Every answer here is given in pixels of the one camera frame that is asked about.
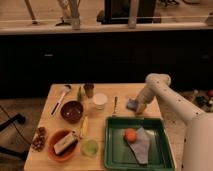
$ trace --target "orange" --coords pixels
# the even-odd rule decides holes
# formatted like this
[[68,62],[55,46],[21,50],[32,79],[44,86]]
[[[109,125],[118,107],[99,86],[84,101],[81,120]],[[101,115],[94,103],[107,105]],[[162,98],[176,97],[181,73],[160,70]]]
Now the orange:
[[124,138],[129,143],[134,143],[137,140],[137,132],[133,128],[127,128],[124,131]]

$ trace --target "gray cloth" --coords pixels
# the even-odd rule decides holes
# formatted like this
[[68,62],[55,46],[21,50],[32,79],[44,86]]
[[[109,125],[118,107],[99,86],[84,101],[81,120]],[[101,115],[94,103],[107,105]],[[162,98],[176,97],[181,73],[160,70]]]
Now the gray cloth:
[[148,154],[150,139],[143,127],[137,130],[137,140],[134,143],[128,143],[135,154],[139,164],[148,163]]

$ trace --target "black cabinet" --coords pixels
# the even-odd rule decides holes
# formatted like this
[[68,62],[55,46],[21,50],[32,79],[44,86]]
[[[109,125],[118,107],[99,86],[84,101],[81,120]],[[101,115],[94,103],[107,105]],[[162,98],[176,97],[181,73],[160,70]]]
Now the black cabinet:
[[0,36],[0,97],[46,96],[53,83],[144,82],[213,87],[212,30]]

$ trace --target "floor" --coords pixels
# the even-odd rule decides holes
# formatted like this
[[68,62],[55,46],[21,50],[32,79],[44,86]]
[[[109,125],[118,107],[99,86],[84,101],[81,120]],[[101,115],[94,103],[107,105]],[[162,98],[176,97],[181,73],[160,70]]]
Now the floor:
[[[180,92],[184,96],[190,96],[189,92]],[[17,125],[20,132],[28,140],[32,141],[36,126],[38,124],[42,109],[45,104],[45,98],[32,98],[32,99],[1,99],[1,106],[10,114],[15,115],[17,112],[23,114],[27,121],[24,125]],[[178,118],[178,116],[166,105],[165,102],[159,99],[159,106],[164,118],[165,129],[173,149],[175,160],[177,162],[177,171],[181,169],[181,160],[183,152],[183,140],[185,133],[185,125]],[[0,123],[7,120],[6,115],[0,111]],[[29,149],[29,145],[17,134],[13,126],[8,127],[6,130],[0,132],[1,138],[0,145],[19,152]],[[8,155],[0,154],[0,170],[22,171],[24,162],[19,158],[10,157]]]
[[[199,4],[187,4],[177,0],[179,5],[168,5],[156,1],[155,13],[160,13],[162,23],[203,22],[213,10],[213,0],[201,0]],[[60,22],[61,8],[57,0],[30,0],[38,25],[55,25]],[[97,14],[104,9],[104,0],[81,0],[79,11],[81,24],[96,26]],[[0,28],[35,27],[24,0],[0,1]]]

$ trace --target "wooden table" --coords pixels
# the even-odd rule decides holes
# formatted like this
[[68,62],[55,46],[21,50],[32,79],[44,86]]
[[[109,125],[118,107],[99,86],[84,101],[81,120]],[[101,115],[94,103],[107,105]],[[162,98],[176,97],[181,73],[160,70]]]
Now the wooden table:
[[[57,163],[51,160],[47,154],[47,143],[48,137],[55,133],[59,129],[68,128],[79,132],[82,119],[77,124],[69,124],[60,115],[60,108],[64,103],[70,100],[76,100],[77,92],[79,86],[82,84],[71,84],[71,91],[65,96],[62,105],[57,111],[54,117],[51,116],[51,111],[56,104],[56,101],[61,95],[61,90],[63,88],[62,84],[53,84],[51,86],[46,104],[41,115],[38,127],[45,126],[47,130],[47,142],[45,148],[41,152],[36,152],[32,148],[29,151],[28,158],[25,163],[25,170],[91,170],[99,171],[106,170],[103,164],[104,159],[104,129],[105,129],[105,119],[112,115],[114,106],[114,97],[118,96],[117,105],[117,116],[132,116],[134,113],[131,110],[126,109],[126,103],[129,98],[135,99],[139,91],[144,87],[145,84],[95,84],[94,93],[104,93],[108,97],[108,103],[103,110],[98,110],[95,108],[91,99],[84,97],[84,114],[89,115],[89,128],[86,139],[94,139],[99,144],[99,151],[94,158],[89,158],[81,154],[79,142],[79,148],[76,154],[69,161],[65,163]],[[151,104],[148,105],[147,109],[144,111],[145,117],[155,117],[161,118],[160,109],[155,99]]]

